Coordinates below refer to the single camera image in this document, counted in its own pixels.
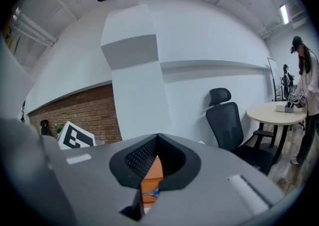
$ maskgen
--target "white jacket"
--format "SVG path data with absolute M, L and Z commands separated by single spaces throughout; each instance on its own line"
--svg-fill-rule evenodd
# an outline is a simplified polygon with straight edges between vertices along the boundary
M 294 95 L 299 98 L 299 93 L 304 92 L 308 102 L 308 115 L 315 115 L 319 113 L 319 62 L 312 52 L 310 52 L 310 60 L 311 69 L 306 74 L 304 68 Z

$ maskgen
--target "dark pants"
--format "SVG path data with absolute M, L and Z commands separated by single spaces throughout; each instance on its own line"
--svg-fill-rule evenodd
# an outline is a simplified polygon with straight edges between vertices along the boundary
M 300 164 L 302 164 L 306 159 L 313 143 L 318 123 L 318 117 L 319 114 L 315 114 L 312 116 L 307 116 L 306 118 L 305 135 L 303 137 L 303 140 L 301 141 L 301 146 L 297 156 L 297 161 Z

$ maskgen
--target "red brick wall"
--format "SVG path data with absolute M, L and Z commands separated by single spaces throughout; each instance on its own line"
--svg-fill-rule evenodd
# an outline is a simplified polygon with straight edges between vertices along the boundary
M 121 141 L 112 85 L 93 88 L 84 92 L 70 95 L 52 102 L 28 114 L 30 123 L 37 129 L 42 120 L 48 120 L 53 132 L 55 124 L 67 121 L 89 131 L 96 140 L 106 143 Z

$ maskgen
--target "fluorescent light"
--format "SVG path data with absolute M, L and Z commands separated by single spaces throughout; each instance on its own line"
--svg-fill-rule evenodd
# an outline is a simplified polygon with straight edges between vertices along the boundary
M 288 18 L 286 6 L 282 5 L 280 7 L 280 11 L 281 11 L 281 14 L 283 15 L 283 18 L 284 18 L 284 24 L 287 24 L 289 22 L 289 18 Z

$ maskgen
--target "wooden floor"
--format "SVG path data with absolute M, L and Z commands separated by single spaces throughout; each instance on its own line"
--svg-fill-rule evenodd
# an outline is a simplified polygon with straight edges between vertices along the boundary
M 265 124 L 264 130 L 273 131 L 273 125 Z M 278 127 L 275 145 L 279 145 L 283 127 Z M 282 150 L 281 160 L 272 166 L 268 178 L 276 183 L 284 194 L 290 193 L 299 186 L 303 186 L 311 174 L 319 158 L 319 137 L 315 134 L 313 145 L 302 166 L 290 163 L 291 157 L 298 153 L 302 137 L 303 128 L 299 124 L 293 125 L 293 130 L 288 130 L 286 142 Z M 254 146 L 257 137 L 255 136 L 247 145 Z M 264 137 L 262 143 L 270 143 L 271 138 Z

